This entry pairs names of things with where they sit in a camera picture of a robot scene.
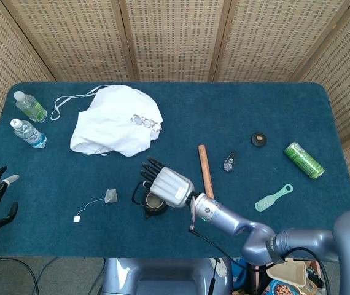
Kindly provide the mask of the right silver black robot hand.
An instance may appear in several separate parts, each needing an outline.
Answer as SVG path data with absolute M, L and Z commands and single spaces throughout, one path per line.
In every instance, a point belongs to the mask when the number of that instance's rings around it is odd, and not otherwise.
M 141 176 L 147 183 L 150 192 L 163 199 L 167 205 L 183 208 L 188 205 L 195 187 L 191 180 L 168 168 L 152 157 L 147 157 L 149 163 L 142 163 Z

